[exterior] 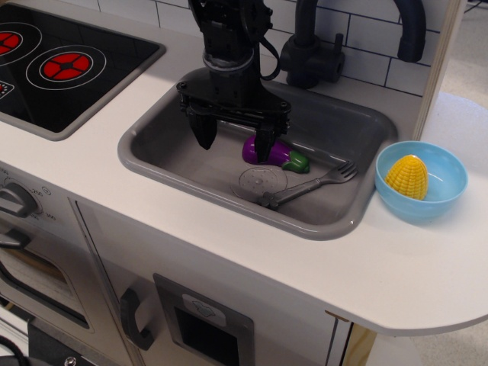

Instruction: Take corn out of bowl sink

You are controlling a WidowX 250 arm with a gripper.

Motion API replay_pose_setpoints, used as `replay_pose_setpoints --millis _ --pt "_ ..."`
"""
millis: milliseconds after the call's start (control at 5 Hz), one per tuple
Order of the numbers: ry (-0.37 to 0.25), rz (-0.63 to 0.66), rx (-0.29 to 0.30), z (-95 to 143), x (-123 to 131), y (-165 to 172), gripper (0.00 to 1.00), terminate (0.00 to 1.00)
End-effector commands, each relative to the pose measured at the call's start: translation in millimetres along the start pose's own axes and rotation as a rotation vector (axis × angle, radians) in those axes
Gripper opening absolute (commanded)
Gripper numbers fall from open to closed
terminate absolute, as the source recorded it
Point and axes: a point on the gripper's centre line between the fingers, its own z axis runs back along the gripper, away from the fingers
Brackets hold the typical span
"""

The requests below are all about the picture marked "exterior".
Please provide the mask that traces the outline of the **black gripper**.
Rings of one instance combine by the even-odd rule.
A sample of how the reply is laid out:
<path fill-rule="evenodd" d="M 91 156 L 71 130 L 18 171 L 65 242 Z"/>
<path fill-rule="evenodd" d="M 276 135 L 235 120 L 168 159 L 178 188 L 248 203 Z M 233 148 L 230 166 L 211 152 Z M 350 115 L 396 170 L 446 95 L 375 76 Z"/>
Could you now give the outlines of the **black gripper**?
<path fill-rule="evenodd" d="M 216 138 L 218 120 L 256 130 L 258 163 L 268 160 L 275 134 L 288 130 L 291 105 L 264 87 L 256 56 L 233 69 L 219 69 L 206 61 L 204 68 L 183 76 L 176 88 L 181 96 L 181 110 L 205 150 Z"/>

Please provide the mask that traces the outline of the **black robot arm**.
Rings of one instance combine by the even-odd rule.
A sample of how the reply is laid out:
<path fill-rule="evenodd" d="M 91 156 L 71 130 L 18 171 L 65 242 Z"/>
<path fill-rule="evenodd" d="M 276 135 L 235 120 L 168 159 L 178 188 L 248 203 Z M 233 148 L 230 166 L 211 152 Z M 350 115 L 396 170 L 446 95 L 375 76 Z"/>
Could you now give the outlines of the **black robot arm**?
<path fill-rule="evenodd" d="M 259 47 L 273 51 L 265 39 L 272 10 L 262 1 L 191 1 L 190 9 L 203 34 L 204 68 L 185 75 L 176 85 L 180 109 L 204 149 L 211 148 L 218 121 L 255 130 L 255 154 L 268 159 L 275 140 L 288 129 L 291 106 L 269 92 L 263 81 Z"/>

